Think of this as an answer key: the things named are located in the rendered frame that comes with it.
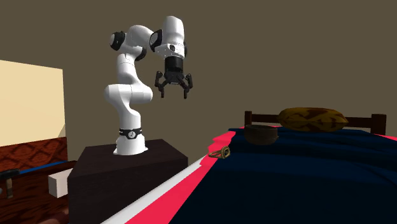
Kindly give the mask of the bed with dark blue cover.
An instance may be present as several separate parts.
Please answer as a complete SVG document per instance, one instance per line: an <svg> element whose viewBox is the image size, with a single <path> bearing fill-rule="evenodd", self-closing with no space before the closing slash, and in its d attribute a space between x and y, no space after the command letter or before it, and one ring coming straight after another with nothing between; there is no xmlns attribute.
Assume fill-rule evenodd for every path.
<svg viewBox="0 0 397 224"><path fill-rule="evenodd" d="M397 224L397 138L386 116L351 117L331 133L279 129L271 146L242 129L101 224Z"/></svg>

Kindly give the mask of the dark brown bowl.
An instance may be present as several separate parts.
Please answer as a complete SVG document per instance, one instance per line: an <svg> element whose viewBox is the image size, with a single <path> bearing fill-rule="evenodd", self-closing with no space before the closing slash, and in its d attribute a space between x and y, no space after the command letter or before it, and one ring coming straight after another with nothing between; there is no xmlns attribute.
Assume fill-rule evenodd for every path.
<svg viewBox="0 0 397 224"><path fill-rule="evenodd" d="M268 125L245 125L244 137L247 142L255 145L270 145L278 140L276 127Z"/></svg>

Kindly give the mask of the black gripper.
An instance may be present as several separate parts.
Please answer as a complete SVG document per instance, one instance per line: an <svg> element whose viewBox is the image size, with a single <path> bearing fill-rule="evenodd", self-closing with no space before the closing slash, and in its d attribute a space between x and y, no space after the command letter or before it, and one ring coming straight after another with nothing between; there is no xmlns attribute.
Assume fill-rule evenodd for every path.
<svg viewBox="0 0 397 224"><path fill-rule="evenodd" d="M193 79L191 74L183 74L183 59L180 57L166 57L164 74L157 71L155 77L155 87L164 98L164 87L167 84L180 85L183 88L184 99L187 99L188 92L193 88ZM164 81L160 83L160 79L164 76Z"/></svg>

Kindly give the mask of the yellow brown patterned pillow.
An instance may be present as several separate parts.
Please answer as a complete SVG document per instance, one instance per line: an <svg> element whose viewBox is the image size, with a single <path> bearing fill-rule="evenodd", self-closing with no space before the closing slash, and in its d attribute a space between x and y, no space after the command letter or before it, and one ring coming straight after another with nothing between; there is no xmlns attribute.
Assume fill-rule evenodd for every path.
<svg viewBox="0 0 397 224"><path fill-rule="evenodd" d="M334 109L303 107L282 110L277 121L287 129L302 132L334 132L349 123L341 112Z"/></svg>

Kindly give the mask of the dark robot stand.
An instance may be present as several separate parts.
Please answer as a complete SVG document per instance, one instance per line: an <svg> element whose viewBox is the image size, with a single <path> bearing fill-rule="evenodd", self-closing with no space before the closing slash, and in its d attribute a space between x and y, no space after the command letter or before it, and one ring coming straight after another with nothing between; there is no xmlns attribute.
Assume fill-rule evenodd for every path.
<svg viewBox="0 0 397 224"><path fill-rule="evenodd" d="M115 145L87 146L67 178L70 224L101 224L188 167L188 157L163 139L137 155Z"/></svg>

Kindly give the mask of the reddish brown wooden chest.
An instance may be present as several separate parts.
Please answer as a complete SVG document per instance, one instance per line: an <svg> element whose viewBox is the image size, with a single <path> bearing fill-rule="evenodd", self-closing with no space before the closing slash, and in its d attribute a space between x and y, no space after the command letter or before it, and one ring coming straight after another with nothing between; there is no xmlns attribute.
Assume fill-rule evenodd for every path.
<svg viewBox="0 0 397 224"><path fill-rule="evenodd" d="M68 196L48 193L48 177L71 169L65 137L0 147L0 172L20 169L12 177L13 197L6 197L6 181L0 179L0 224L38 224L55 216L68 221Z"/></svg>

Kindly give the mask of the white box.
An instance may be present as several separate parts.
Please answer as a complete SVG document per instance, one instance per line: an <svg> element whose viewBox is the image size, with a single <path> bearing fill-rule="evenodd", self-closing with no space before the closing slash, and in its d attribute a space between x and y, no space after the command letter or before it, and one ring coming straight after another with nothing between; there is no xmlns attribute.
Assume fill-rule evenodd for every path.
<svg viewBox="0 0 397 224"><path fill-rule="evenodd" d="M72 169L67 169L48 176L48 193L56 198L67 195L67 178Z"/></svg>

